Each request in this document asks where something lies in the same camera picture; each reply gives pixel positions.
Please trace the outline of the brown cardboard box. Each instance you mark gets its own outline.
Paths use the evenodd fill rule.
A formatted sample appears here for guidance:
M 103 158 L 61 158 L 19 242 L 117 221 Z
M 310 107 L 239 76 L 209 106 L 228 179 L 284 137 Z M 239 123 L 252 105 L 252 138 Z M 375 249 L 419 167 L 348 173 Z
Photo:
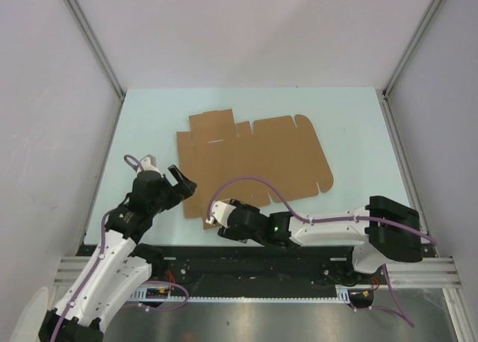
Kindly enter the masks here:
M 329 191 L 334 177 L 310 119 L 302 114 L 235 122 L 230 109 L 189 117 L 176 134 L 179 168 L 197 184 L 183 205 L 206 218 L 211 199 L 264 207 Z

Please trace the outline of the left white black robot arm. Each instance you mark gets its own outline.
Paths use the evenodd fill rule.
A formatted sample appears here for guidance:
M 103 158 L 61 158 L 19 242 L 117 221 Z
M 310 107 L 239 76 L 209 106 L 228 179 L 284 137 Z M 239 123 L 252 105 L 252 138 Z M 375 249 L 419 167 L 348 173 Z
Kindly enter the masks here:
M 38 332 L 41 341 L 102 341 L 128 298 L 144 282 L 165 273 L 164 255 L 141 243 L 154 218 L 190 198 L 196 183 L 175 165 L 171 184 L 156 167 L 139 166 L 131 191 L 102 218 L 98 246 L 72 287 L 46 312 Z

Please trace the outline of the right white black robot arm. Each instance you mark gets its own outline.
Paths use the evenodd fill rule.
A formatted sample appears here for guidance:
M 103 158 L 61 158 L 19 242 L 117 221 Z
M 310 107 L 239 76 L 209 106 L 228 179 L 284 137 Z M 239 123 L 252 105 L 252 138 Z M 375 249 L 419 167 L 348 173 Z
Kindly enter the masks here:
M 345 276 L 362 283 L 383 264 L 422 261 L 420 217 L 416 210 L 384 196 L 339 214 L 306 215 L 287 210 L 265 215 L 236 199 L 213 202 L 209 222 L 229 240 L 293 249 L 338 242 L 352 249 Z

